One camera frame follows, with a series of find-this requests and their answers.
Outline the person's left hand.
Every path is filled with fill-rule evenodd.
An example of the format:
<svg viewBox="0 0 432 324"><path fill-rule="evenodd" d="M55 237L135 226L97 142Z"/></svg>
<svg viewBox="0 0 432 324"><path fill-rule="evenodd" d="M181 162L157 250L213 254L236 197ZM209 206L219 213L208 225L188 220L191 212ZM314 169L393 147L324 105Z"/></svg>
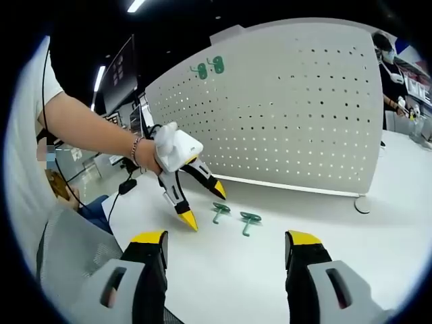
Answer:
<svg viewBox="0 0 432 324"><path fill-rule="evenodd" d="M157 176L162 169L156 161L156 147L153 140L142 139L136 147L135 160L139 166L148 169Z"/></svg>

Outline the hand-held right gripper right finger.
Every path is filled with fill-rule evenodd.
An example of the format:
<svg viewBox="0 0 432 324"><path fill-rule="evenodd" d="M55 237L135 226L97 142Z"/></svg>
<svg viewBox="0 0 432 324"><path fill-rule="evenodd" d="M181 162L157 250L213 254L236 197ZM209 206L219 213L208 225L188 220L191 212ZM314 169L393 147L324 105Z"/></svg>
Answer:
<svg viewBox="0 0 432 324"><path fill-rule="evenodd" d="M371 296L370 285L343 261L334 261L316 236L285 233L290 323L386 323L391 310Z"/></svg>

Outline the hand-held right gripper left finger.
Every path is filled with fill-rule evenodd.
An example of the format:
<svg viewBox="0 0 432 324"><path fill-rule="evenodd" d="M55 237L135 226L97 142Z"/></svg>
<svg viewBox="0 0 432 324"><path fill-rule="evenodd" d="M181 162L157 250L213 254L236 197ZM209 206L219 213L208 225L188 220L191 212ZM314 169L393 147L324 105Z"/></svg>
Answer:
<svg viewBox="0 0 432 324"><path fill-rule="evenodd" d="M133 237L83 284L72 306L75 323L163 323L168 232Z"/></svg>

